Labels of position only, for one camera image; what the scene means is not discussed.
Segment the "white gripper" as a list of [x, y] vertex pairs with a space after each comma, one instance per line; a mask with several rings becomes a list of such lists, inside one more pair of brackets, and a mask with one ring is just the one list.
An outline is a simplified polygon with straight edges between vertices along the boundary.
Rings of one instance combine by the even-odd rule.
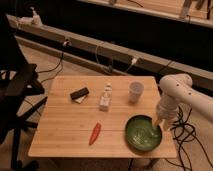
[[177, 116], [177, 110], [167, 109], [158, 104], [156, 108], [156, 115], [157, 118], [152, 119], [152, 126], [157, 127], [161, 122], [164, 122], [163, 129], [169, 130], [173, 123], [173, 119]]

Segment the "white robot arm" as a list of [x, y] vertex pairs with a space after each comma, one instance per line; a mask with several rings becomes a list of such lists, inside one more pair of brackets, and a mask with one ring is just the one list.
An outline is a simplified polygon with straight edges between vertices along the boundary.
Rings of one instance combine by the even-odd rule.
[[213, 123], [213, 98], [194, 90], [192, 83], [188, 74], [166, 75], [160, 79], [162, 94], [156, 106], [156, 116], [152, 119], [154, 128], [164, 122], [163, 129], [168, 130], [178, 114], [180, 103], [189, 105]]

